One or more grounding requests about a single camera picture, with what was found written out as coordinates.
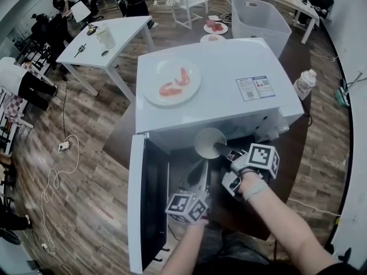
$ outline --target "wrist strap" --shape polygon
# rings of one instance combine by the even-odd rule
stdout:
[[[267,187],[268,185],[266,184],[266,182],[259,178],[250,188],[248,188],[243,193],[243,198],[245,199],[245,201],[247,201],[250,197],[258,194],[259,192],[263,191]]]

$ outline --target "white bottle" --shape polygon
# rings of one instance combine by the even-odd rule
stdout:
[[[301,100],[304,100],[312,88],[316,85],[316,72],[312,69],[306,70],[300,74],[300,78],[296,80],[293,87],[296,94]]]

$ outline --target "white chair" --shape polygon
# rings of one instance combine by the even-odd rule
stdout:
[[[177,5],[179,8],[186,10],[187,15],[188,15],[188,21],[186,22],[181,22],[176,19],[176,13],[174,12],[175,6],[173,6],[171,9],[172,9],[172,15],[173,15],[174,22],[191,30],[192,22],[202,17],[193,13],[192,15],[194,16],[194,18],[191,19],[190,8],[201,5],[201,4],[205,4],[205,10],[206,10],[206,13],[208,13],[208,0],[184,0],[181,2],[181,4]]]

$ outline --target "mug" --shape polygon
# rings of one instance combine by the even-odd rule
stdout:
[[[107,49],[111,49],[116,45],[115,39],[112,36],[110,29],[107,25],[103,25],[97,28],[97,39],[100,43],[104,44]]]

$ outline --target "black pants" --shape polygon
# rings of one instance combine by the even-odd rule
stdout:
[[[18,96],[33,105],[46,110],[48,107],[47,101],[40,97],[36,92],[53,95],[56,92],[56,87],[39,80],[30,72],[27,72],[23,76],[21,85],[19,86]]]
[[[0,228],[5,228],[6,230],[25,230],[28,227],[28,219],[26,217],[19,217],[7,212],[0,214]]]

